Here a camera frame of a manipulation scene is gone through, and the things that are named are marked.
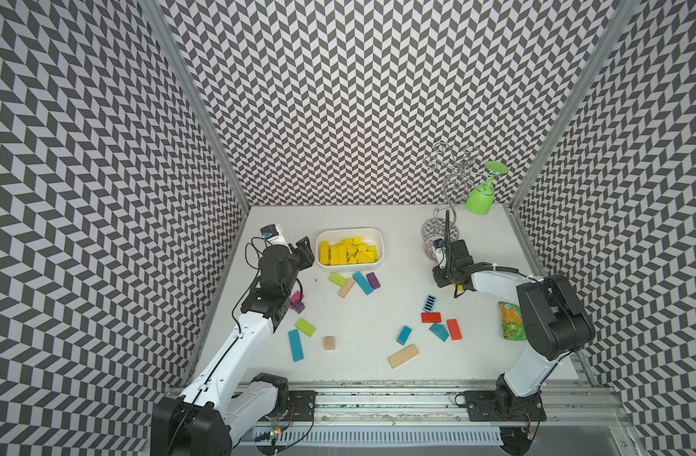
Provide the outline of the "yellow long block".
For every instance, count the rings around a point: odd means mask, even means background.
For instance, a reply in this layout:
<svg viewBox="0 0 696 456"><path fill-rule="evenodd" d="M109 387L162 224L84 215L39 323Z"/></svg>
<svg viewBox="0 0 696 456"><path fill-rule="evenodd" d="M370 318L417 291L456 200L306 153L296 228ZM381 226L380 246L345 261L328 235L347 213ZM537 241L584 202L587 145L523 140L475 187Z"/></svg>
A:
<svg viewBox="0 0 696 456"><path fill-rule="evenodd" d="M323 266L331 265L331 248L332 246L328 241L323 241L319 245L319 263Z"/></svg>

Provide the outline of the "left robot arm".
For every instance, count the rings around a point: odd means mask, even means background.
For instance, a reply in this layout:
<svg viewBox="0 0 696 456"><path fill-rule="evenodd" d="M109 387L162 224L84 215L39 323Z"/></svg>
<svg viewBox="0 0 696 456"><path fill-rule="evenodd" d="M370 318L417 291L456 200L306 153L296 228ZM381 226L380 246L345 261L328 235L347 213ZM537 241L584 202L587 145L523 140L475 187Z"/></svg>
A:
<svg viewBox="0 0 696 456"><path fill-rule="evenodd" d="M150 454L228 455L260 419L287 411L289 384L282 376L262 372L246 391L236 392L252 358L287 314L298 274L315 262L307 237L296 244L281 236L265 242L224 345L178 397L165 397L154 408Z"/></svg>

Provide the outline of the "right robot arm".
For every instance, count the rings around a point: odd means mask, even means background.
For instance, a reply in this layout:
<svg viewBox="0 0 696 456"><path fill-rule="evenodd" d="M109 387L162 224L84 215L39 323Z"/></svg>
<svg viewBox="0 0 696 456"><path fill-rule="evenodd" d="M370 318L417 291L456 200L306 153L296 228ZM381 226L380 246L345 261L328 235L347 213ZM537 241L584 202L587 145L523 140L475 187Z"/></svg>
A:
<svg viewBox="0 0 696 456"><path fill-rule="evenodd" d="M492 391L469 391L465 407L473 422L543 422L541 388L561 360L583 349L595 337L585 305L564 275L532 277L516 268L476 262L462 239L441 239L433 278L440 288L497 296L516 305L528 345L513 366L501 374Z"/></svg>

